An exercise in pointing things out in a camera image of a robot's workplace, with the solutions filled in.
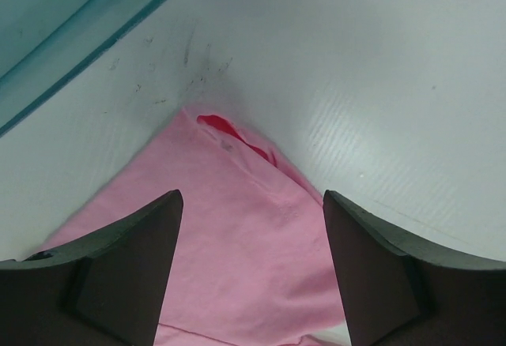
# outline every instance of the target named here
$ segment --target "transparent plastic panel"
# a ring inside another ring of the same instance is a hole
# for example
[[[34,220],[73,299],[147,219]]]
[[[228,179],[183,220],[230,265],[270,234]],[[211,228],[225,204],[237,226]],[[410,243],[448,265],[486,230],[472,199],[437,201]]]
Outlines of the transparent plastic panel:
[[[0,136],[164,0],[0,0]]]

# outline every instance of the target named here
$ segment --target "pink fabric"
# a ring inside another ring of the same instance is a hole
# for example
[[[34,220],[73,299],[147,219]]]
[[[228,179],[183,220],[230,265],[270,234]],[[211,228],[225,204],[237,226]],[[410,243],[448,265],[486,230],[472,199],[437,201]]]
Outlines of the pink fabric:
[[[322,198],[271,143],[214,117],[183,109],[44,248],[179,189],[155,345],[318,345],[305,335],[344,320]]]

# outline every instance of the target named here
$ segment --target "white surface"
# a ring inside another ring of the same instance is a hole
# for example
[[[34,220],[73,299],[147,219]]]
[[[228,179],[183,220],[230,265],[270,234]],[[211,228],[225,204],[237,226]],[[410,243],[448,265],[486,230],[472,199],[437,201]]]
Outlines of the white surface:
[[[505,28],[506,0],[169,0],[0,139],[0,258],[200,96],[321,191],[506,260]]]
[[[333,328],[317,332],[313,334],[313,336],[319,340],[328,342],[328,344],[324,344],[323,346],[330,346],[331,344],[351,346],[351,338],[349,337],[348,328],[345,322],[341,325],[334,326]]]

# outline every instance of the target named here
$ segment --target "pink cloth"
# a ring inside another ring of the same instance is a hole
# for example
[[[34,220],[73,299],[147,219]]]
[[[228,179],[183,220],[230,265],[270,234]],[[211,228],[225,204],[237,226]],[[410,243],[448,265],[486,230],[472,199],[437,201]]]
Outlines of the pink cloth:
[[[44,248],[174,189],[183,220],[155,345],[314,346],[306,334],[344,320],[320,194],[271,143],[198,107],[183,109]]]

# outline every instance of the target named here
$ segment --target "white floor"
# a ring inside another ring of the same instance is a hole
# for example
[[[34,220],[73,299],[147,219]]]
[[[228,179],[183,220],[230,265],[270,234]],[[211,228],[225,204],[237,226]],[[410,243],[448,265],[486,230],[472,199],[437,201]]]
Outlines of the white floor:
[[[505,28],[506,0],[169,0],[0,138],[0,259],[199,98],[321,191],[506,261]]]

